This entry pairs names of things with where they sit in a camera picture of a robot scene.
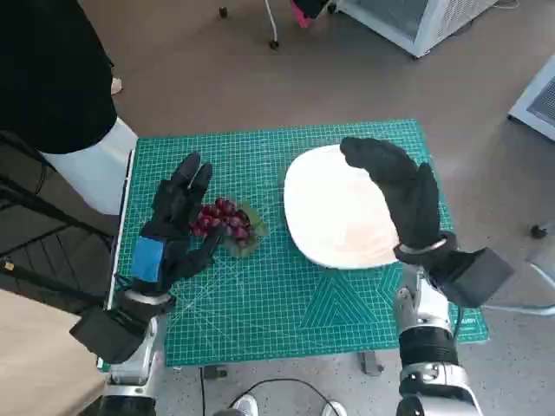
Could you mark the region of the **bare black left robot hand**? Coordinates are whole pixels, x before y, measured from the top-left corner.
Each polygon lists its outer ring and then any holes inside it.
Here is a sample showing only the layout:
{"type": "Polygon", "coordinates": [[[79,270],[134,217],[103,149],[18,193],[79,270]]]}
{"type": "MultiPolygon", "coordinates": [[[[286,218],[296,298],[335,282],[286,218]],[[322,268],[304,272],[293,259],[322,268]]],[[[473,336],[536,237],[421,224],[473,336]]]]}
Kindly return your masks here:
{"type": "Polygon", "coordinates": [[[170,179],[162,179],[155,193],[152,217],[140,230],[132,256],[132,289],[144,296],[167,293],[174,283],[199,274],[212,264],[212,256],[225,235],[217,224],[203,231],[197,249],[191,237],[201,202],[212,178],[212,165],[200,163],[197,152],[187,155],[170,179]]]}

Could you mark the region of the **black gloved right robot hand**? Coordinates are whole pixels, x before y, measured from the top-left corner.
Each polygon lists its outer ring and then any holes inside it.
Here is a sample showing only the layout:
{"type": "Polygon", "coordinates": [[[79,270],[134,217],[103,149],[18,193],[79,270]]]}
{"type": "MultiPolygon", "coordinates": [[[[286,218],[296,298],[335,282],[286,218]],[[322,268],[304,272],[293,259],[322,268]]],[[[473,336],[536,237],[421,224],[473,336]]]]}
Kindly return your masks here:
{"type": "Polygon", "coordinates": [[[346,137],[340,151],[380,188],[401,244],[421,250],[440,240],[439,190],[430,164],[416,164],[387,140],[346,137]]]}

